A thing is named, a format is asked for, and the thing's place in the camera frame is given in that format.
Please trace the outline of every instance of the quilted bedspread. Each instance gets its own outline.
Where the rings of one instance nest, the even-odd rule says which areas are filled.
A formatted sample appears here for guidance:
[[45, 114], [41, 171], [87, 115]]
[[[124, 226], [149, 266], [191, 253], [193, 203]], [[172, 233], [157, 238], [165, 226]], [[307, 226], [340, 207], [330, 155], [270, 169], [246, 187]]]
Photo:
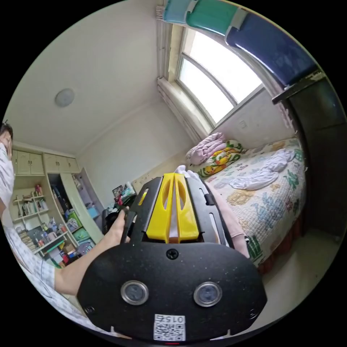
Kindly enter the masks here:
[[[258, 171], [263, 161], [281, 148], [294, 150], [295, 157], [279, 173], [278, 179], [259, 190], [240, 190], [229, 182]], [[299, 141], [291, 138], [246, 150], [241, 158], [222, 171], [207, 177], [236, 213], [249, 237], [248, 251], [255, 266], [265, 261], [284, 239], [305, 202], [303, 152]]]

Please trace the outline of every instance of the black furniture panel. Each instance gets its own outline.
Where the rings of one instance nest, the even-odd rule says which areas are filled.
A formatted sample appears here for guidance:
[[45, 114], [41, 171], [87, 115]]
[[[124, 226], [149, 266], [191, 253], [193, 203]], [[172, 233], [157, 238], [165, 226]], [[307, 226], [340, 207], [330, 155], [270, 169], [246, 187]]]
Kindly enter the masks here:
[[309, 189], [305, 228], [341, 237], [347, 224], [347, 122], [326, 79], [290, 97], [304, 150]]

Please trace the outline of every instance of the cabinet door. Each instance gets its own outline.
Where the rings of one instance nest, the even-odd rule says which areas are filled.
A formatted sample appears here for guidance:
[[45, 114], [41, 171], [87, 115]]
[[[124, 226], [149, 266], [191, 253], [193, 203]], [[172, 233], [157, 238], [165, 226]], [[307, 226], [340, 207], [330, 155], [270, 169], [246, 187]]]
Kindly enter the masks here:
[[13, 164], [13, 173], [17, 174], [17, 161], [18, 161], [18, 152], [12, 151], [12, 164]]
[[43, 175], [42, 156], [30, 153], [30, 173], [32, 175]]
[[55, 155], [44, 153], [44, 167], [46, 169], [46, 172], [52, 172], [52, 173], [58, 173], [59, 172], [59, 166], [58, 161]]
[[17, 174], [30, 175], [30, 154], [18, 152], [17, 154]]
[[77, 160], [75, 158], [68, 158], [68, 164], [70, 172], [73, 174], [79, 174], [81, 170], [78, 167]]
[[69, 201], [77, 214], [77, 217], [81, 221], [84, 229], [87, 231], [93, 242], [98, 243], [103, 238], [103, 235], [94, 222], [93, 218], [88, 213], [86, 206], [83, 203], [81, 196], [75, 186], [72, 174], [61, 173], [60, 177]]
[[59, 172], [64, 173], [64, 172], [71, 172], [68, 159], [66, 157], [59, 157], [57, 156], [57, 162], [58, 162], [58, 167], [59, 167]]

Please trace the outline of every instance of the pikachu blanket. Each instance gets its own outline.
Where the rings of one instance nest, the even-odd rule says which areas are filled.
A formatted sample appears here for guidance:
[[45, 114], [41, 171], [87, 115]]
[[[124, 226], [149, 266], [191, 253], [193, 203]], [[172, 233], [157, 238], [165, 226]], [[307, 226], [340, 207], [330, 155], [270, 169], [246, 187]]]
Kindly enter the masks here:
[[189, 165], [189, 170], [196, 172], [200, 177], [211, 176], [240, 159], [242, 146], [236, 140], [226, 142], [226, 147], [213, 153], [205, 162], [200, 165]]

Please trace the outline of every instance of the cardboard box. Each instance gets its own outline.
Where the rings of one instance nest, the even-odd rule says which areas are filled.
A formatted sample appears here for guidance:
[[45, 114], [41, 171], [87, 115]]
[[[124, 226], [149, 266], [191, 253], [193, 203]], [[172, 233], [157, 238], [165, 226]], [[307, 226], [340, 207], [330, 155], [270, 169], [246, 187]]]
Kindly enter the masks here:
[[72, 243], [70, 243], [69, 245], [67, 245], [63, 248], [63, 251], [65, 253], [70, 253], [70, 252], [75, 252], [76, 250], [75, 250], [74, 245]]

